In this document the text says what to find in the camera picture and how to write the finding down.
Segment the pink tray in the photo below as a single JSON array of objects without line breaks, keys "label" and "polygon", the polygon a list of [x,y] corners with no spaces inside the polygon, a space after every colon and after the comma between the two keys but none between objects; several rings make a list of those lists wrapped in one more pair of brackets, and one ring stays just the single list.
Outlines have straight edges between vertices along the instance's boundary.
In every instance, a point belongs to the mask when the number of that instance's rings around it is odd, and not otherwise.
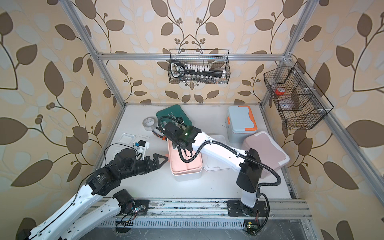
[{"label": "pink tray", "polygon": [[190,163],[185,163],[181,160],[177,149],[173,148],[173,143],[168,140],[169,161],[172,173],[177,175],[198,173],[203,168],[203,159],[201,153]]}]

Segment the white box pink trim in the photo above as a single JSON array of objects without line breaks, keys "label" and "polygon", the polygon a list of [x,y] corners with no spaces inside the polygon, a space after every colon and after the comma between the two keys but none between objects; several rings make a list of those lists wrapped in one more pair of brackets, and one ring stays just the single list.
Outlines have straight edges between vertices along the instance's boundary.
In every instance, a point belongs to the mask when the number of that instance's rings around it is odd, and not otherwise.
[{"label": "white box pink trim", "polygon": [[202,176],[203,170],[206,172],[217,172],[217,171],[224,171],[228,170],[230,167],[225,165],[224,163],[220,162],[219,160],[215,159],[214,157],[211,157],[207,154],[203,154],[202,159],[203,159],[203,168],[200,172],[198,173],[192,173],[192,174],[184,174],[184,175],[177,175],[175,177],[175,180],[177,182],[185,182],[185,181],[191,181],[191,180],[196,180],[199,179]]}]

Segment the blue box orange trim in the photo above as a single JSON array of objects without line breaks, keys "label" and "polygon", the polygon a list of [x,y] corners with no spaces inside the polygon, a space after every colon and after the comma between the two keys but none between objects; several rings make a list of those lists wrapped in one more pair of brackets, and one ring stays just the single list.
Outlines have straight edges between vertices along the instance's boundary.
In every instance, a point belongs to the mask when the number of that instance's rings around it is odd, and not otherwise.
[{"label": "blue box orange trim", "polygon": [[231,143],[243,143],[245,138],[258,130],[250,106],[230,106],[227,112],[226,127]]}]

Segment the pink first aid box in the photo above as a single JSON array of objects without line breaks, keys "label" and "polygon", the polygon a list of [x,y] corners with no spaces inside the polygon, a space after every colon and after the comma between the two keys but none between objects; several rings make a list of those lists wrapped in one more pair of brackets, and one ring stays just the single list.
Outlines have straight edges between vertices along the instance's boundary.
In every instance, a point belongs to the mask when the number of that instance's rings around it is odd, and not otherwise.
[{"label": "pink first aid box", "polygon": [[243,150],[254,149],[258,152],[261,162],[276,172],[289,163],[290,157],[265,131],[261,131],[245,138]]}]

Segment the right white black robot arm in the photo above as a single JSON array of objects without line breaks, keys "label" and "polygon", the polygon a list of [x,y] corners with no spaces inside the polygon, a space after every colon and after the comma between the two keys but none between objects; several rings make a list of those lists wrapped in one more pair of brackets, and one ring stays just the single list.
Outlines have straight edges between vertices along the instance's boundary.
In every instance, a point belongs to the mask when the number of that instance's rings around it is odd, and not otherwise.
[{"label": "right white black robot arm", "polygon": [[255,150],[245,151],[230,147],[207,135],[202,130],[169,121],[166,125],[159,122],[158,130],[170,142],[170,148],[183,166],[193,163],[201,154],[220,160],[238,172],[236,184],[242,189],[241,202],[248,208],[254,208],[260,195],[259,179],[263,165]]}]

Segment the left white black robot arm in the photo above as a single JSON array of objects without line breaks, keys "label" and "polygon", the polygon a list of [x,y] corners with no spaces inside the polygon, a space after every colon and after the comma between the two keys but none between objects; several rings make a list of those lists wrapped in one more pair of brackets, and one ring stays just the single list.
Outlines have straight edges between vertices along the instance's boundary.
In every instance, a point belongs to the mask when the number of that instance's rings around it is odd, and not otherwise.
[{"label": "left white black robot arm", "polygon": [[138,160],[132,149],[124,149],[105,167],[90,174],[77,193],[40,225],[23,219],[17,240],[78,240],[105,220],[118,215],[134,219],[148,209],[148,202],[137,204],[127,190],[115,193],[106,203],[86,213],[96,202],[120,186],[130,177],[145,175],[160,169],[168,157],[154,154]]}]

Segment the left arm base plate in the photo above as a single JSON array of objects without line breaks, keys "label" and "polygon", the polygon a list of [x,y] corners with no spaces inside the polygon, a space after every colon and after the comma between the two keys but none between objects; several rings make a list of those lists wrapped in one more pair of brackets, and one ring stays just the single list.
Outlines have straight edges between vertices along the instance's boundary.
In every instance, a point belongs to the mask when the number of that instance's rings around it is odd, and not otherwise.
[{"label": "left arm base plate", "polygon": [[146,215],[149,210],[150,200],[131,200],[121,207],[120,214],[134,216],[138,215]]}]

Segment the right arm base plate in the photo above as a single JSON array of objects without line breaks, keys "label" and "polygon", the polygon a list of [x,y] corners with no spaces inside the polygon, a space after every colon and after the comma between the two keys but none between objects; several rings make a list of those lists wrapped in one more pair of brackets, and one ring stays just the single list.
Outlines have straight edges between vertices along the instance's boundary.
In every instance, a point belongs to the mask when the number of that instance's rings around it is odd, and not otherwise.
[{"label": "right arm base plate", "polygon": [[227,209],[230,217],[266,217],[268,213],[265,201],[257,201],[255,206],[250,208],[240,200],[228,200]]}]

